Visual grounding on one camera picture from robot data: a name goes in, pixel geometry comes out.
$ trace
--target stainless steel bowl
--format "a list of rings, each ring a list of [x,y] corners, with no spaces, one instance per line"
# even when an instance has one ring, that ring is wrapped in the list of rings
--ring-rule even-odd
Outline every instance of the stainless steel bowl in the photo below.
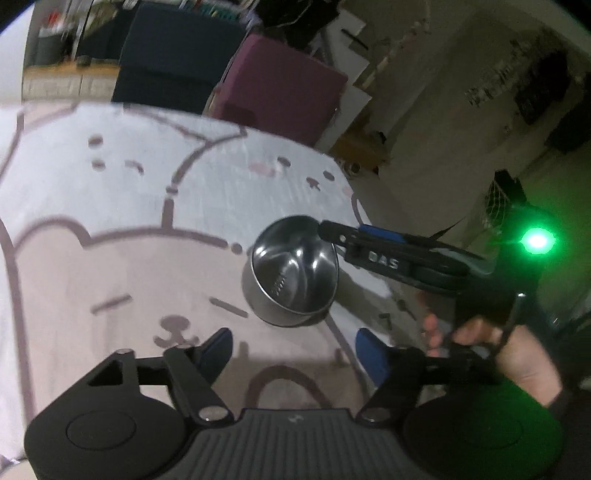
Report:
[[[256,239],[244,293],[265,322],[300,325],[335,299],[339,261],[335,246],[318,236],[318,225],[312,217],[287,217]]]

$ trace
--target bedsheet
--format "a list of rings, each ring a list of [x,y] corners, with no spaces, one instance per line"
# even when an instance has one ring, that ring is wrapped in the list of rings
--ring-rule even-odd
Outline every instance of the bedsheet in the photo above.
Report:
[[[0,454],[21,456],[32,417],[114,350],[161,355],[222,326],[235,351],[214,389],[234,414],[355,412],[372,388],[355,333],[388,341],[392,286],[341,262],[328,317],[293,329],[242,295],[249,247],[296,214],[368,223],[336,163],[289,140],[134,105],[0,109]]]

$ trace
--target finger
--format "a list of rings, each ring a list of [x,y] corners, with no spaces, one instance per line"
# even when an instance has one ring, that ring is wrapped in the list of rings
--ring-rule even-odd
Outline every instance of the finger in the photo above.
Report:
[[[468,320],[463,326],[453,333],[453,341],[460,345],[477,345],[479,343],[491,343],[496,345],[501,339],[502,331],[482,317]]]
[[[436,330],[435,332],[431,333],[430,338],[428,339],[428,346],[429,348],[439,348],[443,343],[443,334]]]
[[[435,330],[437,330],[437,316],[435,314],[429,313],[424,319],[423,319],[423,329],[426,332],[433,332]]]

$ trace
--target maroon cushion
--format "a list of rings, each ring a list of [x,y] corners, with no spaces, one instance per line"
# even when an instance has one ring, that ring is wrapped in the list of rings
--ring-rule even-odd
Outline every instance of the maroon cushion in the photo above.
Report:
[[[289,46],[251,34],[216,97],[212,116],[314,145],[347,76]]]

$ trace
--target green light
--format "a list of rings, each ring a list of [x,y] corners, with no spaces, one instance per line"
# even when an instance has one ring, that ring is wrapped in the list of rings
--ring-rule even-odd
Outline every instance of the green light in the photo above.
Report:
[[[530,228],[521,239],[525,249],[533,255],[542,255],[552,250],[556,237],[545,228]]]

